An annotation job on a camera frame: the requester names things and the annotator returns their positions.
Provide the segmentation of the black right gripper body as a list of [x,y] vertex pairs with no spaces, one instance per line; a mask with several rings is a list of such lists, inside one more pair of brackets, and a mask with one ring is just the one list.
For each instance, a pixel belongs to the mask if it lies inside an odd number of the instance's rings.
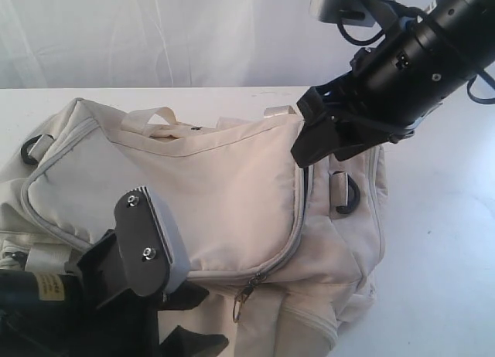
[[351,70],[299,101],[300,141],[387,141],[464,84],[464,25],[457,19],[393,19],[384,40],[360,49]]

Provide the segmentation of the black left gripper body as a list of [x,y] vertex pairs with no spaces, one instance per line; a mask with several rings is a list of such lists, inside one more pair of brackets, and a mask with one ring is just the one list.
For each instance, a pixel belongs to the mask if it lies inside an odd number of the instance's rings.
[[164,243],[128,245],[110,230],[68,274],[1,272],[3,356],[206,356],[209,338],[160,311],[194,309],[207,290],[178,274]]

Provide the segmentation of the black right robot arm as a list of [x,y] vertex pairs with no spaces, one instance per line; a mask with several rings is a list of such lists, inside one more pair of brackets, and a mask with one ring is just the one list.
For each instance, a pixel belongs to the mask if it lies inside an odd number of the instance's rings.
[[298,166],[340,161],[410,138],[450,94],[494,80],[494,0],[434,0],[426,10],[395,0],[311,0],[310,12],[357,47],[350,70],[309,88],[292,146]]

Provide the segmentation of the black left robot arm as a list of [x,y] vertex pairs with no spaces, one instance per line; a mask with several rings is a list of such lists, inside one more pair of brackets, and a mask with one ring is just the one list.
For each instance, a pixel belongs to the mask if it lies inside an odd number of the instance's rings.
[[138,266],[121,252],[120,235],[104,238],[75,264],[72,274],[1,272],[3,356],[218,356],[229,340],[176,326],[159,337],[160,311],[188,311],[208,296],[182,278],[167,289],[171,267],[154,274],[164,249],[146,247]]

